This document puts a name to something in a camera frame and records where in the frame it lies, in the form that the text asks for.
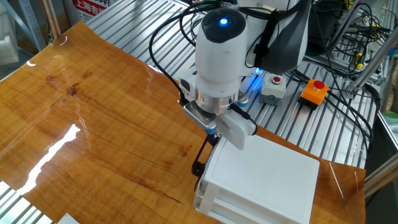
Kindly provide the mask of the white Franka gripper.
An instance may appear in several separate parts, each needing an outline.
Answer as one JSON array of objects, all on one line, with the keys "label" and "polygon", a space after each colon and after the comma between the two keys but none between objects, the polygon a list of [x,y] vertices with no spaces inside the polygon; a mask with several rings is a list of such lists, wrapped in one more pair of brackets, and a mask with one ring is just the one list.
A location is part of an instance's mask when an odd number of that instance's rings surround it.
[{"label": "white Franka gripper", "polygon": [[248,98],[242,92],[234,103],[231,98],[209,98],[201,94],[195,86],[196,71],[187,70],[178,74],[179,87],[188,103],[183,106],[184,113],[208,134],[208,142],[215,146],[220,136],[243,150],[248,137],[255,135],[257,126],[238,103],[246,103]]}]

